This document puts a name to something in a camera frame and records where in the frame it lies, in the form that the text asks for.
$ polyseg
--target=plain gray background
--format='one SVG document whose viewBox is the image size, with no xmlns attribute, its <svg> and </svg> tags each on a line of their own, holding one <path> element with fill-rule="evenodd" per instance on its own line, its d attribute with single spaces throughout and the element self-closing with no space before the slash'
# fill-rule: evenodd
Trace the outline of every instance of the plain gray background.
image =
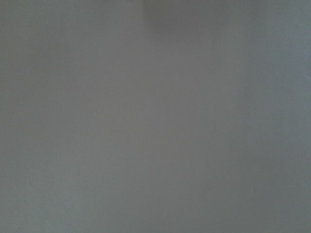
<svg viewBox="0 0 311 233">
<path fill-rule="evenodd" d="M 0 0 L 0 232 L 309 233 L 310 11 Z"/>
</svg>

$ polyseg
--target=smooth surface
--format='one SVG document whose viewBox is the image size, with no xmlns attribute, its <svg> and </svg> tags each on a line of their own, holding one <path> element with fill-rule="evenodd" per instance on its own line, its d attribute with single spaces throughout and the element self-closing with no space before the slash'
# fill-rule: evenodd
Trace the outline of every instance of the smooth surface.
<svg viewBox="0 0 311 233">
<path fill-rule="evenodd" d="M 310 11 L 1 0 L 0 232 L 311 232 Z"/>
</svg>

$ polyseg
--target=gray surface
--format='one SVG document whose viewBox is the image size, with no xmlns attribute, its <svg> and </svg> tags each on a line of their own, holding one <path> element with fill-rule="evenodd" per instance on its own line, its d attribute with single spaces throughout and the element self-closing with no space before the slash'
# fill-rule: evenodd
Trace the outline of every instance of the gray surface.
<svg viewBox="0 0 311 233">
<path fill-rule="evenodd" d="M 0 232 L 311 232 L 310 10 L 1 0 Z"/>
</svg>

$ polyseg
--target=gray wall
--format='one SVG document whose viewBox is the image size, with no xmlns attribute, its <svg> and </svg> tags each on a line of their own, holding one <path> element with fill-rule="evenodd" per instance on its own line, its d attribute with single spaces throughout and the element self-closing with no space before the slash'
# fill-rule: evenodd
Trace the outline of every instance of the gray wall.
<svg viewBox="0 0 311 233">
<path fill-rule="evenodd" d="M 310 11 L 0 0 L 0 232 L 311 232 Z"/>
</svg>

